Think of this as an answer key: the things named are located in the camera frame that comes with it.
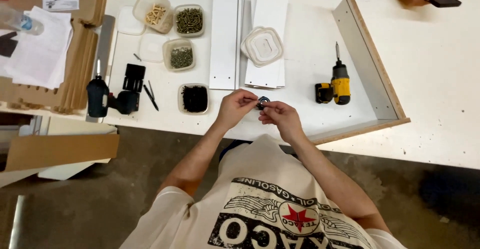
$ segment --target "cardboard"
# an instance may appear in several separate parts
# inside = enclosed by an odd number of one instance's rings
[[[12,140],[5,172],[117,157],[120,135],[27,135]]]
[[[9,108],[50,110],[60,114],[73,114],[87,107],[86,90],[92,68],[98,35],[91,27],[102,24],[107,0],[80,0],[80,9],[62,11],[72,13],[73,38],[67,52],[65,81],[59,88],[50,90],[40,86],[13,84],[11,78],[0,77],[0,101]],[[17,10],[42,7],[42,0],[9,0],[7,4]],[[8,27],[0,24],[0,29]]]

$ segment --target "white table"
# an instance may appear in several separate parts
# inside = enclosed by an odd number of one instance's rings
[[[173,5],[201,3],[204,0],[170,0]],[[211,3],[204,6],[211,12]],[[449,166],[480,169],[480,121],[475,81],[480,78],[478,19],[480,0],[461,0],[458,8],[426,6],[403,9],[396,0],[356,0],[377,50],[388,72],[407,117],[412,122],[393,128],[358,135],[318,148],[350,154],[362,154]],[[340,0],[289,0],[334,9]],[[106,14],[117,16],[122,6],[135,0],[108,0]],[[209,39],[199,43],[209,46]],[[209,57],[209,49],[199,54]],[[208,66],[208,58],[198,66]],[[179,74],[184,83],[198,82],[188,74]],[[115,90],[118,85],[110,83]],[[178,86],[172,86],[165,97],[177,100]],[[214,121],[221,98],[227,91],[211,92],[214,102],[208,115],[179,115],[178,109],[160,117],[158,123],[145,123],[139,117],[107,117],[104,122],[157,130],[204,134]],[[151,104],[147,97],[141,104]],[[268,132],[251,129],[240,123],[225,137],[254,139]]]

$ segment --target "dewalt drill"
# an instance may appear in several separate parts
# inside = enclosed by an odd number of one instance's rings
[[[350,77],[347,66],[340,61],[339,43],[335,44],[336,65],[333,66],[331,83],[315,85],[315,101],[319,104],[327,104],[335,99],[335,104],[346,105],[350,102]]]

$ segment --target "concrete floor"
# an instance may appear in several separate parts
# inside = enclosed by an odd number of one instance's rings
[[[130,127],[120,127],[119,133],[116,159],[88,168],[66,186],[25,198],[17,249],[118,248],[147,212],[162,180],[200,138]],[[220,143],[196,200],[213,185],[216,159],[230,142],[224,139]],[[434,165],[325,154],[367,192],[394,236],[407,248],[479,247],[478,228],[455,220],[441,222],[442,216],[425,208],[418,196],[424,171]]]

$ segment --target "drill bit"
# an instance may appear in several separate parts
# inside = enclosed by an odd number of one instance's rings
[[[336,50],[336,60],[340,60],[340,48],[339,48],[339,42],[336,42],[335,44],[335,50]]]

